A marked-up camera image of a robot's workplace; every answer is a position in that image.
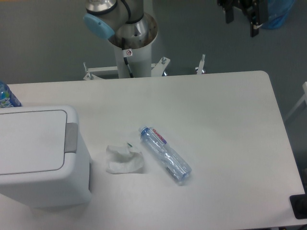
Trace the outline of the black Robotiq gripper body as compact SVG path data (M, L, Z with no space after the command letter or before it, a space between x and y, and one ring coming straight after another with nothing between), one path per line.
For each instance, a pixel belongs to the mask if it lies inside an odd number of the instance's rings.
M259 24L268 20L268 1L267 0L217 0L217 5L225 9L237 8L248 18L255 12L259 18Z

